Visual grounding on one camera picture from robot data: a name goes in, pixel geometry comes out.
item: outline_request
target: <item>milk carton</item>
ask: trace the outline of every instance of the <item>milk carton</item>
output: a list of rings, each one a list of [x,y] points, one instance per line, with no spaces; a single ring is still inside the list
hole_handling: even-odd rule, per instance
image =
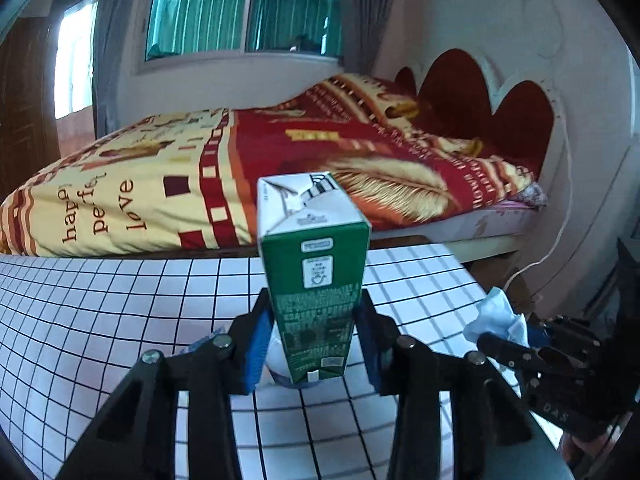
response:
[[[371,224],[329,173],[258,180],[258,250],[293,383],[344,373]]]

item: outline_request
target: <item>checkered tablecloth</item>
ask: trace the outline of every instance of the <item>checkered tablecloth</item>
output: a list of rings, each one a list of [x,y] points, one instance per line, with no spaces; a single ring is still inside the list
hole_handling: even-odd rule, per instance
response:
[[[0,426],[28,467],[52,479],[92,416],[147,349],[165,355],[249,311],[258,258],[99,260],[0,256]],[[443,245],[369,251],[377,310],[437,352],[474,346],[462,329],[485,294]],[[246,480],[384,480],[396,401],[367,380],[357,335],[343,378],[232,399]],[[508,372],[510,384],[515,386]],[[176,475],[188,477],[188,396],[180,394]],[[452,475],[442,394],[442,477]]]

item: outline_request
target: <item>bedspread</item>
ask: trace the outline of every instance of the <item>bedspread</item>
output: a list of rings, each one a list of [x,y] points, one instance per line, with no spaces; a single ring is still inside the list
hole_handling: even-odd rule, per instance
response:
[[[0,206],[6,253],[92,256],[255,244],[258,177],[330,171],[375,230],[513,197],[534,175],[482,139],[418,129],[390,82],[336,75],[269,108],[148,117],[44,168]]]

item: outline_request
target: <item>white carton top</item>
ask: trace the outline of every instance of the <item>white carton top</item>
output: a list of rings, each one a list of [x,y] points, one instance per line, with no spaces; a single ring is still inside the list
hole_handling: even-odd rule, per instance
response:
[[[258,239],[319,227],[366,222],[366,216],[330,173],[258,179]]]

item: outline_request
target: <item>wooden door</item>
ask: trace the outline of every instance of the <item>wooden door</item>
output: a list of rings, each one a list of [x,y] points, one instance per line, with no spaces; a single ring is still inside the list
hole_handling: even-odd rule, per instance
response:
[[[19,18],[0,45],[0,202],[60,158],[54,112],[59,25]]]

